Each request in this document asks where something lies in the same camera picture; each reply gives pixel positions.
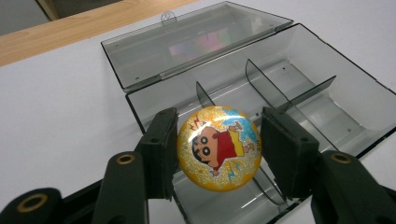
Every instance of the wooden board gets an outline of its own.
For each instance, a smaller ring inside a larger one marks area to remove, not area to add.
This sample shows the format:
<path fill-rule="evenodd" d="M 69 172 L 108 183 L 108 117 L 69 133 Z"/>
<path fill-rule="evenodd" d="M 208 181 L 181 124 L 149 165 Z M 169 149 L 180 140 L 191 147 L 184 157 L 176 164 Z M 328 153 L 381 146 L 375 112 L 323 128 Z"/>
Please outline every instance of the wooden board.
<path fill-rule="evenodd" d="M 0 66 L 141 21 L 196 0 L 124 0 L 0 36 Z"/>

